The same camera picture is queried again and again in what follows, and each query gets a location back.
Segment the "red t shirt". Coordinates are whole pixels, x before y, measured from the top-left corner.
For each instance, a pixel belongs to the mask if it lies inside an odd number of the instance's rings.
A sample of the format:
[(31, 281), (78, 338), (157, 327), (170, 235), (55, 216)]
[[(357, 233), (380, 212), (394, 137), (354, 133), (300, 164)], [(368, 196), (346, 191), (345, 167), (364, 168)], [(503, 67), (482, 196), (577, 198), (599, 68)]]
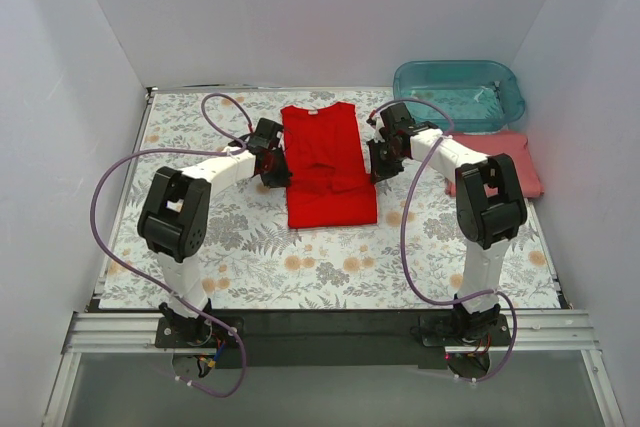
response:
[(371, 225), (377, 196), (365, 169), (356, 109), (337, 102), (319, 110), (281, 110), (288, 226), (310, 229)]

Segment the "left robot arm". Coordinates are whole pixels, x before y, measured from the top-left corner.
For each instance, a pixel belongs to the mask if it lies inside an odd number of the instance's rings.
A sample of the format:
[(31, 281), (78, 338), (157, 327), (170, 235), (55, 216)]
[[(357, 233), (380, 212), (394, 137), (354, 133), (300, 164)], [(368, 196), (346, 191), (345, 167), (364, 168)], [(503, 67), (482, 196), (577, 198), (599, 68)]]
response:
[(283, 125), (262, 118), (253, 132), (218, 156), (178, 170), (162, 167), (152, 179), (137, 230), (170, 289), (170, 300), (160, 311), (171, 331), (190, 346), (203, 346), (220, 331), (202, 315), (211, 312), (211, 302), (196, 259), (207, 233), (210, 200), (255, 176), (269, 188), (289, 186), (283, 134)]

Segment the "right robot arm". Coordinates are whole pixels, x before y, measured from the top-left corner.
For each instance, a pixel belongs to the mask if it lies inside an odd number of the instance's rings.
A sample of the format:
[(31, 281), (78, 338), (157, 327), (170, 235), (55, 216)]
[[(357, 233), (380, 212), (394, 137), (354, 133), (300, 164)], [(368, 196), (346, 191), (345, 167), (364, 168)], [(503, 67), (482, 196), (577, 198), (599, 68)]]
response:
[(466, 239), (463, 281), (450, 301), (429, 300), (441, 316), (420, 328), (423, 335), (475, 344), (489, 337), (500, 318), (499, 289), (506, 252), (527, 220), (527, 208), (512, 158), (487, 155), (456, 141), (451, 130), (418, 122), (407, 100), (375, 109), (367, 123), (371, 181), (403, 172), (406, 160), (433, 168), (455, 187), (456, 219)]

